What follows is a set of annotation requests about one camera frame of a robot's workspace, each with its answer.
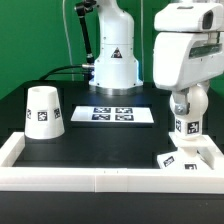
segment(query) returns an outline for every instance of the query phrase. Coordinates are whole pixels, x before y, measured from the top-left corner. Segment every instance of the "black table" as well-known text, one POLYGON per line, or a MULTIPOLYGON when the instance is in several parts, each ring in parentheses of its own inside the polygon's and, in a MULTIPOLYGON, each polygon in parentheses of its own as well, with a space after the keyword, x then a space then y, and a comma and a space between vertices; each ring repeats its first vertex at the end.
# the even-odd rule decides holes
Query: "black table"
MULTIPOLYGON (((0 142, 24 131, 27 89, 51 85, 59 92, 65 134, 53 140, 26 138, 14 166, 158 168, 156 156, 175 150, 170 92, 146 84, 143 92, 107 96, 81 82, 32 81, 0 101, 0 142), (149 107, 153 124, 71 122, 76 106, 149 107)), ((224 101, 209 92, 204 133, 224 152, 224 101)), ((0 223, 223 223, 224 195, 0 192, 0 223)))

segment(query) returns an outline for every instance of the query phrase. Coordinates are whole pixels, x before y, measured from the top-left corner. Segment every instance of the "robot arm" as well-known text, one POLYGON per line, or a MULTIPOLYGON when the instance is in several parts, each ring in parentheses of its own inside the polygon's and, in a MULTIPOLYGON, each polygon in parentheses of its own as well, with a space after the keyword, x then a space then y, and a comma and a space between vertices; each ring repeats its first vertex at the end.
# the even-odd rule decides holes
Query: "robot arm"
POLYGON ((82 28, 83 39, 84 39, 85 48, 86 48, 86 59, 87 59, 88 64, 94 63, 94 57, 93 57, 92 50, 91 50, 85 15, 86 15, 86 13, 92 12, 93 7, 95 5, 96 5, 96 1, 94 1, 94 0, 84 0, 81 3, 77 3, 75 6, 75 11, 78 14, 79 22, 80 22, 80 25, 82 28))
POLYGON ((155 28, 162 32, 154 47, 154 81, 158 88, 172 91, 175 133, 183 139, 202 132, 208 99, 197 85, 224 71, 224 7, 217 2, 183 0, 155 17, 155 28), (192 133, 190 124, 197 124, 197 131, 192 133))
POLYGON ((110 95, 137 91, 143 82, 138 79, 139 65, 133 55, 134 20, 131 15, 119 8, 117 0, 84 0, 77 5, 76 11, 81 6, 84 13, 96 7, 99 15, 100 55, 94 61, 90 89, 110 95))
POLYGON ((158 88, 180 91, 224 71, 223 5, 185 2, 169 4, 155 17, 162 31, 154 48, 158 88))

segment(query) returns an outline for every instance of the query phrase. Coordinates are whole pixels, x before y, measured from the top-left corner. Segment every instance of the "white cup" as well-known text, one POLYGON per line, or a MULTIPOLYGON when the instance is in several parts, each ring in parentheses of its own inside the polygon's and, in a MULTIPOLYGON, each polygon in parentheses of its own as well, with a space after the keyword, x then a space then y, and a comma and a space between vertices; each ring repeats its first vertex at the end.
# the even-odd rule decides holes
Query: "white cup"
POLYGON ((29 88, 25 135, 32 139, 51 139, 63 133, 57 89, 52 86, 29 88))

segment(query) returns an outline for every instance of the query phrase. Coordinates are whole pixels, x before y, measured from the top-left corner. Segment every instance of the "white plastic frame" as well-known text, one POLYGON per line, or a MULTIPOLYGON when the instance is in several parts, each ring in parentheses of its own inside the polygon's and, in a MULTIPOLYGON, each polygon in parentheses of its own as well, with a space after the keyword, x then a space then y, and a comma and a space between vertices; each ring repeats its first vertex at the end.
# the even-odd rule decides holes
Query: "white plastic frame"
POLYGON ((24 133, 15 132, 1 148, 1 191, 224 193, 224 170, 12 167, 24 147, 24 133))

